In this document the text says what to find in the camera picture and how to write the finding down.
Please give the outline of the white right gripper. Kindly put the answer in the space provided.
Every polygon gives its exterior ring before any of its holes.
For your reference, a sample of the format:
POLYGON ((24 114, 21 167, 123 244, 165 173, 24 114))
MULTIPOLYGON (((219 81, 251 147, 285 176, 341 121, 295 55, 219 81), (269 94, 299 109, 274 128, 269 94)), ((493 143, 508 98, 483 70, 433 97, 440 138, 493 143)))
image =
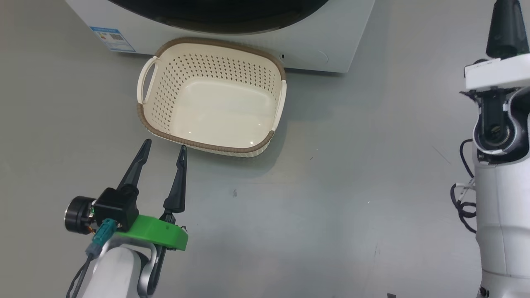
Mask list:
POLYGON ((494 59, 464 68, 467 91, 530 87, 530 47, 519 0, 496 0, 485 53, 494 59))

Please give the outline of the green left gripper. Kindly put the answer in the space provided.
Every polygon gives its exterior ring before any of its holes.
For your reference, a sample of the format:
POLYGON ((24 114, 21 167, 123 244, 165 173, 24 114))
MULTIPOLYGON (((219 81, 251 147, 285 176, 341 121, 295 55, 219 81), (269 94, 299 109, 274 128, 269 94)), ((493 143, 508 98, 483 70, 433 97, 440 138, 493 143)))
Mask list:
MULTIPOLYGON (((117 190, 129 187, 137 188, 142 168, 148 160, 151 144, 152 140, 150 138, 142 143, 138 153, 121 179, 117 190)), ((176 162, 176 176, 172 183, 170 194, 164 201, 163 220, 151 216, 138 215, 130 230, 127 232, 117 231, 116 234, 118 236, 153 243, 169 250, 185 251, 187 249, 187 231, 178 225, 169 223, 175 221, 174 214, 185 211, 187 160, 187 147, 182 145, 176 162)))

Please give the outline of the cream perforated laundry basket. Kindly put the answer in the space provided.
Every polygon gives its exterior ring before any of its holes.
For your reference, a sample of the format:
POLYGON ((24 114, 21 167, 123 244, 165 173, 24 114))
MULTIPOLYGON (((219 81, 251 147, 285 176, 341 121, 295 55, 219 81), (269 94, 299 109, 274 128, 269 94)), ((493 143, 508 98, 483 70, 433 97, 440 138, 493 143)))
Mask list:
POLYGON ((178 38, 143 66, 137 113, 153 135, 189 148, 254 158, 282 117, 287 79, 270 53, 214 39, 178 38))

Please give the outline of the white front-load washing machine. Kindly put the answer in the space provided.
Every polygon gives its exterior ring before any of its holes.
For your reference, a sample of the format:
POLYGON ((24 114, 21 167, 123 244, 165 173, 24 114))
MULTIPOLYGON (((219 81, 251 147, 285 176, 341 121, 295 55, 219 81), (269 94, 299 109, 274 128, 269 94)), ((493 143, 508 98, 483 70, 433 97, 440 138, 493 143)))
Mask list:
POLYGON ((135 53, 154 56, 178 38, 223 40, 256 48, 278 58, 286 68, 348 72, 375 0, 329 0, 307 18, 286 28, 255 34, 209 34, 174 28, 127 11, 108 0, 65 0, 90 27, 118 29, 135 53), (300 54, 319 50, 329 57, 322 66, 307 65, 300 54))

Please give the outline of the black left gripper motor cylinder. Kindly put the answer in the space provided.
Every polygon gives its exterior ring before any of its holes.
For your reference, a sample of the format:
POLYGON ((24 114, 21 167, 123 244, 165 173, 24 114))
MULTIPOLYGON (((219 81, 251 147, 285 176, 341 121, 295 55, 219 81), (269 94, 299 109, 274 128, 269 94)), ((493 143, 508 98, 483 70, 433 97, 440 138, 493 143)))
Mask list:
POLYGON ((95 198, 77 196, 72 199, 66 208, 64 216, 65 229, 68 232, 83 235, 94 234, 94 211, 95 198))

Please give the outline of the blue energy label sticker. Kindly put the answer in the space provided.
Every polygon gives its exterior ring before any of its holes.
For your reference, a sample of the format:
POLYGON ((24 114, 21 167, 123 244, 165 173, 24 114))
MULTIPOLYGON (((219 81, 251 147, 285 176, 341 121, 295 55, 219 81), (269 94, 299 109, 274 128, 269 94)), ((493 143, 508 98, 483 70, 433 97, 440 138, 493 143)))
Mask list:
POLYGON ((131 44, 125 40, 118 29, 89 27, 110 50, 115 52, 135 53, 131 44))

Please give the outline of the round drain filter cover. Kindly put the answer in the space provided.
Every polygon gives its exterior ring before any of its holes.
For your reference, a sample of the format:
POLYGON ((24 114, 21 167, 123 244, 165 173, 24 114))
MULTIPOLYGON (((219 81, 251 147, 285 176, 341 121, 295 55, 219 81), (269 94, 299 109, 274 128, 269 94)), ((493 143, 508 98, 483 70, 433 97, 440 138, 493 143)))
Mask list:
POLYGON ((329 57, 322 51, 319 50, 305 50, 300 54, 301 59, 307 65, 322 66, 329 62, 329 57))

